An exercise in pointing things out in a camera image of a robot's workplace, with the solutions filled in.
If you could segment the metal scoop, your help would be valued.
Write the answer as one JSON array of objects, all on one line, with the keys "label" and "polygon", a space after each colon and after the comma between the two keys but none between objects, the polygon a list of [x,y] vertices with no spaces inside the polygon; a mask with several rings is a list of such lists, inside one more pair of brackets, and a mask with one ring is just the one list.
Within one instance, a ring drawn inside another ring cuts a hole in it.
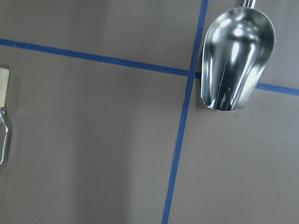
[{"label": "metal scoop", "polygon": [[207,30],[201,66],[201,100],[213,110],[248,103],[274,49],[272,22],[254,0],[218,16]]}]

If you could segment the bamboo cutting board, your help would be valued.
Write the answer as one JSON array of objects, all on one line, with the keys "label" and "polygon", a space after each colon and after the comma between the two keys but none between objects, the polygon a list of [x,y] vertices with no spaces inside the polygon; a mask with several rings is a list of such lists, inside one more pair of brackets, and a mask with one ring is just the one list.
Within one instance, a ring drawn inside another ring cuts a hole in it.
[{"label": "bamboo cutting board", "polygon": [[7,86],[9,80],[9,70],[5,68],[0,69],[0,106],[5,107]]}]

